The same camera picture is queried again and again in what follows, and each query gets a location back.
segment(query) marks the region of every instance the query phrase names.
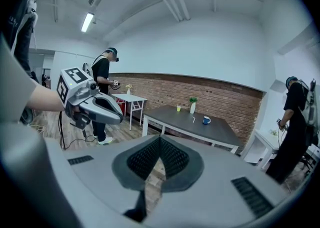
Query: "white device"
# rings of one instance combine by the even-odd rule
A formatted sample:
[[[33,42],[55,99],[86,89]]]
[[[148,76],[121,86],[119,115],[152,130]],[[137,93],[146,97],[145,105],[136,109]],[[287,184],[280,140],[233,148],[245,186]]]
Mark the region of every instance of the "white device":
[[[75,122],[74,126],[84,129],[90,121],[104,124],[119,124],[123,114],[116,101],[101,93],[94,79],[78,67],[62,69],[56,91],[68,117]],[[106,101],[102,107],[97,99]]]

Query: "red object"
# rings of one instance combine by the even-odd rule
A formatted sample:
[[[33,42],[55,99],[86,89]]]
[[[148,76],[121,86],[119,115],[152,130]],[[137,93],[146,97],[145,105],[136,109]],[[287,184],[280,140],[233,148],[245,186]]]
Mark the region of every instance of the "red object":
[[[124,102],[118,103],[118,105],[120,106],[120,109],[121,109],[121,111],[122,111],[122,114],[125,115],[125,103],[124,103]]]

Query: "brick wall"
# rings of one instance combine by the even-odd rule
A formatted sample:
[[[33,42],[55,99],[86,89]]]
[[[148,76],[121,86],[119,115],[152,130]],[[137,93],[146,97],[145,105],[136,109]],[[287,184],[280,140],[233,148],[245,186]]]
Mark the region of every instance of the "brick wall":
[[[226,120],[243,146],[252,133],[262,99],[261,91],[205,78],[146,73],[113,73],[110,78],[118,80],[122,85],[118,90],[111,90],[112,94],[123,94],[127,91],[125,86],[132,84],[132,95],[148,99],[144,110],[164,105],[181,105],[183,109],[189,110],[189,98],[197,97],[195,111]],[[140,118],[139,111],[132,115]],[[176,131],[168,132],[181,136]]]

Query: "person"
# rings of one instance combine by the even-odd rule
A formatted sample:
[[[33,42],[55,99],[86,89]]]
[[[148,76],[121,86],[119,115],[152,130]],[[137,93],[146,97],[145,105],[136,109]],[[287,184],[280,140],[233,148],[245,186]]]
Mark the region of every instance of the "person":
[[[110,65],[110,62],[115,62],[117,60],[117,54],[118,54],[118,51],[114,47],[109,47],[105,52],[99,55],[93,62],[93,66],[92,66],[93,79],[99,86],[100,91],[106,95],[109,92],[109,86],[114,84],[114,81],[108,79],[109,65]],[[102,99],[98,99],[96,103],[102,107],[104,107],[107,104]],[[106,124],[92,121],[92,126],[93,126],[93,136],[94,138],[98,138],[99,145],[105,145],[112,142],[113,140],[112,137],[106,137],[106,134],[105,134]]]
[[[46,78],[45,74],[43,73],[42,77],[41,77],[41,81],[42,81],[42,86],[44,86],[45,88],[47,87],[46,80],[47,80],[47,78]]]
[[[302,86],[294,76],[289,77],[285,85],[288,89],[284,105],[285,113],[278,126],[281,131],[288,121],[287,134],[279,148],[277,156],[266,171],[270,177],[282,184],[294,170],[308,149],[306,143],[307,124],[299,108],[303,111],[307,100],[308,89]]]
[[[38,79],[37,79],[37,76],[36,76],[36,73],[34,71],[31,72],[31,78],[36,82],[36,83],[39,83]]]

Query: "black pants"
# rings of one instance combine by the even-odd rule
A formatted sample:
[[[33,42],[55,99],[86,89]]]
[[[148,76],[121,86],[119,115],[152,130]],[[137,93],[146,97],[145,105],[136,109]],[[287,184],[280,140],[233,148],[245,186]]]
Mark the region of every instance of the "black pants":
[[[279,184],[282,184],[295,169],[307,149],[308,146],[304,139],[298,140],[293,136],[288,137],[287,135],[279,148],[277,156],[266,171],[266,174]]]
[[[96,104],[108,109],[109,104],[103,99],[97,99]],[[106,139],[106,124],[92,121],[93,135],[98,136],[98,141],[102,142]]]

